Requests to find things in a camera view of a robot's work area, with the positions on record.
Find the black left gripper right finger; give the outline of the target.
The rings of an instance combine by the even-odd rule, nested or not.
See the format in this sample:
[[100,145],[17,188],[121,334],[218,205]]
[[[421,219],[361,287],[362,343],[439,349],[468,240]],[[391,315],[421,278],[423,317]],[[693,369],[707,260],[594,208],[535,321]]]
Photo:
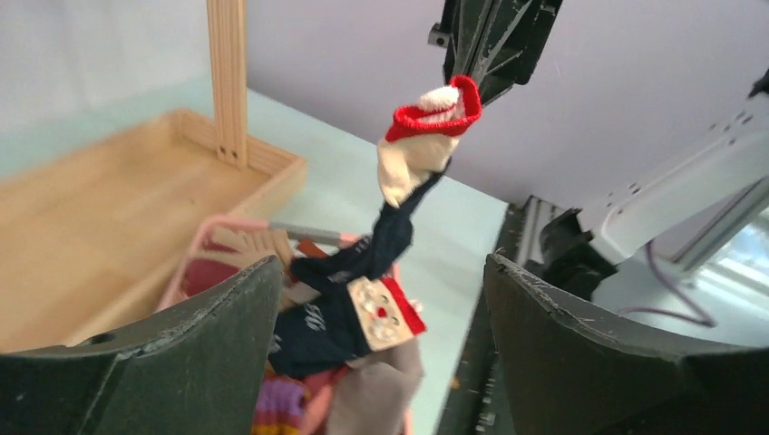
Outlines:
[[614,314],[490,254],[483,290],[519,434],[765,434],[768,352]]

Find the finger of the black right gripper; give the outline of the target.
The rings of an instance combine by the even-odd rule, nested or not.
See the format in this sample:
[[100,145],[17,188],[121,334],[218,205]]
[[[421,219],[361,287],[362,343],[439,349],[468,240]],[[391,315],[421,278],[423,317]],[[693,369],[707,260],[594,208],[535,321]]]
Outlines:
[[561,5],[561,0],[492,2],[478,45],[477,83],[483,105],[529,82]]
[[429,33],[428,43],[445,50],[442,73],[448,83],[454,75],[471,76],[478,84],[496,84],[497,78],[481,66],[482,43],[488,36],[498,1],[443,2],[442,16]]

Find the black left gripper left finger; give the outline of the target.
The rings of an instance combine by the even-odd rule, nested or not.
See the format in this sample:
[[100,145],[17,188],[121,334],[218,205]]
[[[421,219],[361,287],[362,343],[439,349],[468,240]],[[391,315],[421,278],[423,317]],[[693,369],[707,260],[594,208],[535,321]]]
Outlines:
[[4,434],[248,434],[282,288],[266,257],[72,347],[1,357]]

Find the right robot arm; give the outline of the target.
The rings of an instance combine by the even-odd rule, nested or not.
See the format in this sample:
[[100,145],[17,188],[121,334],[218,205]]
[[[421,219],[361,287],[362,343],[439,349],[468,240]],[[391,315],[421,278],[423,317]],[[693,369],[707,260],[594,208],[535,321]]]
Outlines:
[[[443,75],[465,73],[490,104],[527,83],[556,22],[558,1],[447,1],[429,33],[446,51]],[[570,208],[540,232],[540,280],[589,299],[618,266],[658,235],[768,176],[768,81],[748,105],[712,125],[689,149],[584,208]]]

